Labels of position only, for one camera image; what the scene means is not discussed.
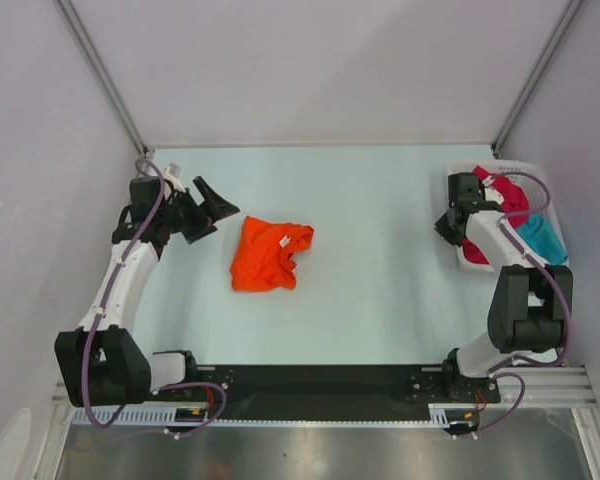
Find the white plastic laundry basket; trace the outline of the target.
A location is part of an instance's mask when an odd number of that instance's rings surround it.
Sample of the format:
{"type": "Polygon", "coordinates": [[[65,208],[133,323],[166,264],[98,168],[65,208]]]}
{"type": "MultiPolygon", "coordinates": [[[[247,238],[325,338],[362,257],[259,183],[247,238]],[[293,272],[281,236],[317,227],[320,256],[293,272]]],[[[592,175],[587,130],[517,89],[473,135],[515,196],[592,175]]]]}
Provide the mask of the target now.
{"type": "Polygon", "coordinates": [[[523,225],[530,215],[540,214],[551,223],[566,250],[554,202],[550,192],[542,186],[546,179],[541,168],[514,160],[461,160],[452,163],[447,169],[449,175],[466,172],[476,174],[486,183],[486,187],[496,177],[507,176],[524,190],[530,204],[528,211],[509,218],[512,228],[516,231],[516,228],[523,225]]]}

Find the red t-shirt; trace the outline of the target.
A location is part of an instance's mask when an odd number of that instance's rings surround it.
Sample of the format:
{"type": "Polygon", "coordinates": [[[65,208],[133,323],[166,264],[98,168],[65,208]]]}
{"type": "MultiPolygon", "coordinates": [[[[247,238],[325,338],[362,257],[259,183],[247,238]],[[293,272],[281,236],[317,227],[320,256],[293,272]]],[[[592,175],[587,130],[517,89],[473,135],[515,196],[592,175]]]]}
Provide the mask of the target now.
{"type": "MultiPolygon", "coordinates": [[[[505,213],[528,211],[529,200],[524,190],[507,176],[496,177],[486,187],[489,199],[494,199],[505,213]]],[[[492,272],[492,268],[479,247],[464,239],[459,250],[460,267],[466,271],[492,272]]]]}

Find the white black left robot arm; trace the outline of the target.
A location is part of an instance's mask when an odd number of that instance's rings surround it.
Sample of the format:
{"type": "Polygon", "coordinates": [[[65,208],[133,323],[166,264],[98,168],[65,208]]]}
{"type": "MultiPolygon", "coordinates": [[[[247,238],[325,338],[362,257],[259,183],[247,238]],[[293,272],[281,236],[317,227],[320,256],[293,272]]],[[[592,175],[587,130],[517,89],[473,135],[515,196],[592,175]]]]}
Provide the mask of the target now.
{"type": "Polygon", "coordinates": [[[192,244],[239,213],[202,177],[193,183],[203,200],[173,175],[136,178],[130,202],[112,234],[109,267],[78,327],[57,335],[54,351],[72,405],[83,407],[141,404],[157,394],[187,400],[201,387],[188,350],[148,354],[132,336],[136,313],[150,276],[172,235],[192,244]]]}

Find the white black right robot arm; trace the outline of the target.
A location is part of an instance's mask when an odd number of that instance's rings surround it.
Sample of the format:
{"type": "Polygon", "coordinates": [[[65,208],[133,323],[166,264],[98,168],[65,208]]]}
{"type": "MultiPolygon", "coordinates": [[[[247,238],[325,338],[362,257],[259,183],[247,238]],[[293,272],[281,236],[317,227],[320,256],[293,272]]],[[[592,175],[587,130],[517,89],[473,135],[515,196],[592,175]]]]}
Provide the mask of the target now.
{"type": "Polygon", "coordinates": [[[498,274],[485,333],[442,364],[441,389],[453,401],[466,400],[505,367],[561,367],[571,347],[573,273],[536,252],[516,227],[548,209],[551,195],[538,207],[513,210],[498,178],[449,175],[448,209],[434,225],[453,246],[473,243],[498,274]]]}

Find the orange t-shirt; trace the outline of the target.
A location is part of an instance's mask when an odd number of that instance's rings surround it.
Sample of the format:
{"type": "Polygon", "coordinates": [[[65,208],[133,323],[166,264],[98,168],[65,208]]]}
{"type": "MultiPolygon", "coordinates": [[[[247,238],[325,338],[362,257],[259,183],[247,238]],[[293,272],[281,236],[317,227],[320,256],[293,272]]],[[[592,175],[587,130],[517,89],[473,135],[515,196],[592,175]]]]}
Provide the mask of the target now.
{"type": "Polygon", "coordinates": [[[294,257],[311,248],[314,229],[246,216],[229,272],[237,292],[263,293],[297,285],[294,257]]]}

